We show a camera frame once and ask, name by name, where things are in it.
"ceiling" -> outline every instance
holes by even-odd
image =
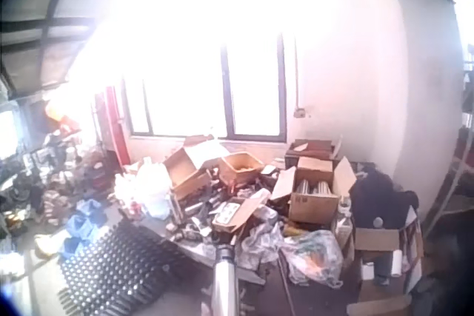
[[[112,1],[1,0],[1,79],[8,98],[66,82],[67,71]]]

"table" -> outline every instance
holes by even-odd
[[[154,231],[157,235],[170,239],[171,234],[166,230],[166,221],[161,221],[157,218],[146,217],[138,223],[140,226],[147,227]],[[210,268],[214,267],[214,260],[206,255],[204,252],[203,243],[193,243],[191,241],[181,240],[179,242],[173,241],[180,250],[191,259],[200,264],[204,264]],[[236,267],[236,274],[239,280],[247,281],[258,285],[265,285],[266,280],[260,277],[256,272],[250,269]]]

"window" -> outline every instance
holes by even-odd
[[[134,135],[286,141],[282,36],[240,34],[224,46],[199,31],[154,36],[124,73]]]
[[[15,118],[11,110],[0,112],[0,159],[6,159],[16,153],[18,136]]]

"window pane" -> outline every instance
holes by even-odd
[[[220,46],[197,32],[162,35],[145,78],[155,135],[227,135]]]
[[[16,147],[18,147],[18,136],[12,111],[0,112],[0,131],[0,159],[5,159],[14,155]]]
[[[238,135],[278,135],[277,37],[236,36],[227,42],[235,131]]]
[[[126,75],[125,90],[127,92],[128,110],[130,112],[133,132],[148,133],[141,78],[133,78],[132,75]]]

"electrical outlet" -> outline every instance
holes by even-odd
[[[306,110],[302,107],[297,107],[295,112],[293,113],[294,118],[305,118],[306,117]]]

